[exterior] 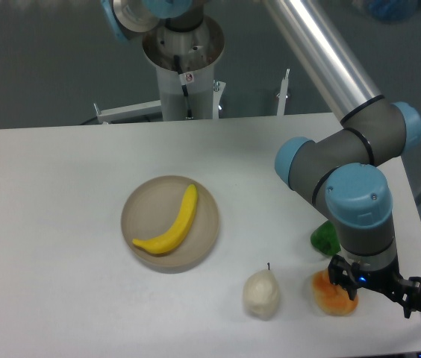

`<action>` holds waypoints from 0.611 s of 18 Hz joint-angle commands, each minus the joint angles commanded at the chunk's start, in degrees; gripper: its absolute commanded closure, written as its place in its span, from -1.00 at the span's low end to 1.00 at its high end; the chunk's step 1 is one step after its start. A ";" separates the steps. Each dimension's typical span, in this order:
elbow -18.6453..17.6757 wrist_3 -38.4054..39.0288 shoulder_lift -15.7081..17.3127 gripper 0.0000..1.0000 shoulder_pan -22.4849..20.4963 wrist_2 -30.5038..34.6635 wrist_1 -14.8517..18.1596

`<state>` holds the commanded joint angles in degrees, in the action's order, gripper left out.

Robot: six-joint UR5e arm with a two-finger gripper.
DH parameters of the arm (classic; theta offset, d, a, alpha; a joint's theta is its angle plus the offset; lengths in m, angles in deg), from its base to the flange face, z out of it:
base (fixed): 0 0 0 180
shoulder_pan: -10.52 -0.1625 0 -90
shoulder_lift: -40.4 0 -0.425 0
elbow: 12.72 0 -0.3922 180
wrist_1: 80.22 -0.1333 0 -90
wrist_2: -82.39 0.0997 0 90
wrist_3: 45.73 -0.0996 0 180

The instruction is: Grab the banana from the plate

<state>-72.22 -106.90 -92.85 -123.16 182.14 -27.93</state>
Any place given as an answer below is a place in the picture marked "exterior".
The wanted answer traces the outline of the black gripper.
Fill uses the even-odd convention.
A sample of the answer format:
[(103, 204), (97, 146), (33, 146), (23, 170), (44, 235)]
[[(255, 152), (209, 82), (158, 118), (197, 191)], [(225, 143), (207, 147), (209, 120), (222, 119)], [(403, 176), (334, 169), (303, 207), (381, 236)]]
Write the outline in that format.
[(410, 318), (413, 312), (421, 312), (421, 277), (403, 278), (398, 260), (377, 271), (365, 271), (359, 263), (350, 264), (336, 254), (328, 264), (328, 276), (330, 283), (345, 290), (351, 301), (363, 287), (382, 292), (392, 302), (398, 303), (405, 318)]

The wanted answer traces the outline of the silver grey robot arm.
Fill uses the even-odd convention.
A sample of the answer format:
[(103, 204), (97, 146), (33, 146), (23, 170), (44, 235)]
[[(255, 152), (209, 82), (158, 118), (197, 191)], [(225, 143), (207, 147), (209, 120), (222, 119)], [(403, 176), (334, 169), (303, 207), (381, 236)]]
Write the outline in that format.
[[(212, 114), (212, 101), (192, 89), (196, 72), (223, 50), (220, 27), (203, 1), (103, 1), (112, 31), (143, 38), (147, 58), (176, 79), (160, 87), (167, 120)], [(393, 202), (379, 166), (421, 140), (421, 118), (404, 102), (390, 103), (370, 80), (316, 1), (266, 1), (270, 16), (342, 128), (314, 142), (296, 137), (275, 157), (275, 171), (334, 225), (342, 254), (331, 258), (330, 281), (350, 298), (360, 288), (421, 312), (421, 277), (400, 275)]]

